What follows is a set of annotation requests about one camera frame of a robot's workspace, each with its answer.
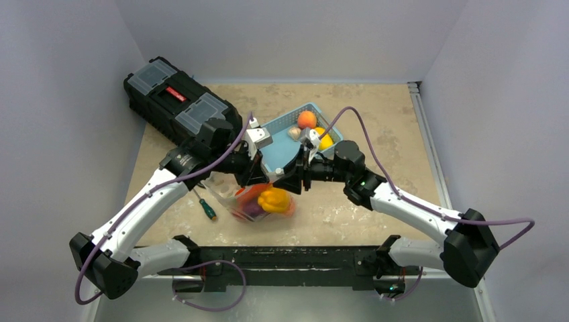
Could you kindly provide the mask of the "yellow toy bell pepper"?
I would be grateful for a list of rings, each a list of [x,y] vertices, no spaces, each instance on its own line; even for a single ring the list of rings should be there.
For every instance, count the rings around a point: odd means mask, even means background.
[[[257,204],[267,213],[286,213],[291,197],[285,190],[271,186],[259,195]]]

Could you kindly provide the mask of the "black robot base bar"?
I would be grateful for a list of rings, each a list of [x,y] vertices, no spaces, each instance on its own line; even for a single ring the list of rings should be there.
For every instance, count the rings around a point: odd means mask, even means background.
[[[381,246],[198,246],[181,268],[159,275],[195,277],[205,292],[227,286],[350,287],[379,294],[403,293],[419,267],[401,267],[388,257],[390,236]]]

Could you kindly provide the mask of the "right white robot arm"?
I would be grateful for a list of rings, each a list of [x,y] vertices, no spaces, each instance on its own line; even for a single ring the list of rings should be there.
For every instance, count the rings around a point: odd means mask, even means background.
[[[371,263],[378,276],[420,266],[443,270],[459,284],[474,288],[500,252],[481,213],[440,208],[391,186],[386,177],[366,167],[365,156],[353,141],[338,143],[332,159],[319,158],[301,146],[290,162],[276,169],[274,185],[299,195],[313,181],[342,182],[353,204],[394,217],[429,237],[421,241],[390,236]]]

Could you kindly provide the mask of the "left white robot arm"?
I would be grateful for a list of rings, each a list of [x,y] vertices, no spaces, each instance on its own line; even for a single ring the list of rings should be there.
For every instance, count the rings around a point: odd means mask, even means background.
[[[269,131],[249,115],[238,133],[222,119],[206,121],[199,135],[169,151],[146,186],[113,218],[93,233],[76,234],[70,250],[79,270],[74,297],[87,305],[104,294],[116,299],[135,282],[164,270],[196,272],[200,256],[187,237],[137,248],[157,219],[212,172],[234,174],[241,185],[268,180],[259,149],[272,143]]]

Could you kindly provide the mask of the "clear zip top bag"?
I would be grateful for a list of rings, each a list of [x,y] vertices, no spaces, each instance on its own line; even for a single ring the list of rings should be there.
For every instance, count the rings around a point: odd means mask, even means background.
[[[237,184],[234,175],[213,173],[208,179],[203,181],[203,185],[238,221],[257,222],[268,217],[292,217],[296,211],[296,202],[288,192],[291,197],[291,205],[286,213],[266,212],[265,215],[257,218],[251,218],[244,213],[244,205],[251,201],[257,202],[259,195],[267,188],[273,186],[271,183],[241,187]]]

